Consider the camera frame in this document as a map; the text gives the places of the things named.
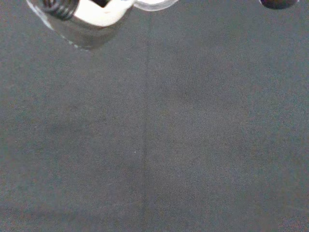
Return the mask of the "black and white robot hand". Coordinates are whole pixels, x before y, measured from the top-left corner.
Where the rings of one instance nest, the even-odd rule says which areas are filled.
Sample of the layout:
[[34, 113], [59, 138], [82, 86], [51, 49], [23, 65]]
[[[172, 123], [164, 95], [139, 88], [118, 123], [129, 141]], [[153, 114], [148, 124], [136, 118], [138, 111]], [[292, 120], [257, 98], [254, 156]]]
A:
[[164, 10], [176, 0], [44, 0], [43, 11], [60, 20], [75, 17], [97, 27], [118, 22], [131, 7], [147, 12]]

